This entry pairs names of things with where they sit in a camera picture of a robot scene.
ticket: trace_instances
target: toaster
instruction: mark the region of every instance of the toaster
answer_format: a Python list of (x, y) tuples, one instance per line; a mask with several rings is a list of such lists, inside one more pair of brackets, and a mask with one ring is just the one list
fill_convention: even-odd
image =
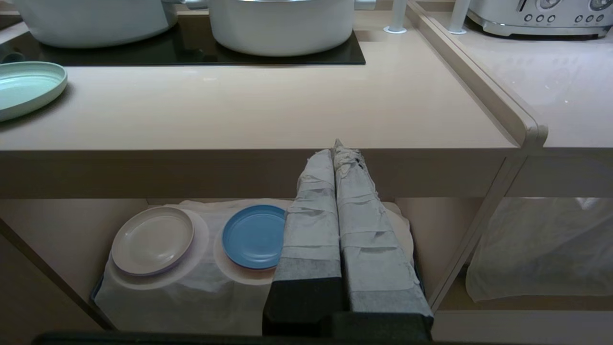
[(598, 35), (613, 26), (613, 0), (472, 0), (468, 16), (499, 36)]

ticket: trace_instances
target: lower shelf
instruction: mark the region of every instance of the lower shelf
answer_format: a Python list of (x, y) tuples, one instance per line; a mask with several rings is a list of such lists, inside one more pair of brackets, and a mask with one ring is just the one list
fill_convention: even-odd
[(613, 312), (439, 311), (435, 341), (494, 344), (600, 345), (613, 343)]
[(613, 311), (613, 296), (516, 296), (473, 302), (466, 292), (465, 276), (458, 276), (440, 311)]

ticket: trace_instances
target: pot handle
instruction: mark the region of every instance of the pot handle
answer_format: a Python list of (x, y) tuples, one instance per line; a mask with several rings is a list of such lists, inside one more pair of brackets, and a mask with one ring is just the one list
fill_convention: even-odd
[(162, 0), (162, 2), (187, 5), (190, 10), (203, 10), (208, 8), (208, 0)]
[(356, 10), (374, 10), (377, 0), (356, 0)]

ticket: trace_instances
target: mint green plate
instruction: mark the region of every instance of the mint green plate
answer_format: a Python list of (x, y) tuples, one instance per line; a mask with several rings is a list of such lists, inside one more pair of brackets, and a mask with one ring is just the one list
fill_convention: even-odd
[(66, 88), (68, 73), (54, 63), (0, 64), (0, 121), (46, 106)]

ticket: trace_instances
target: induction cooktop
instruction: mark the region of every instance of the induction cooktop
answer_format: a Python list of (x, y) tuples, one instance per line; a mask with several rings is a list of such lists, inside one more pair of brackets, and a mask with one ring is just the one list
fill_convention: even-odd
[(110, 48), (54, 48), (30, 33), (0, 45), (0, 61), (47, 61), (63, 66), (206, 66), (206, 65), (360, 65), (366, 64), (355, 33), (339, 47), (291, 58), (267, 58), (238, 53), (213, 38), (207, 15), (179, 16), (167, 32), (144, 41)]

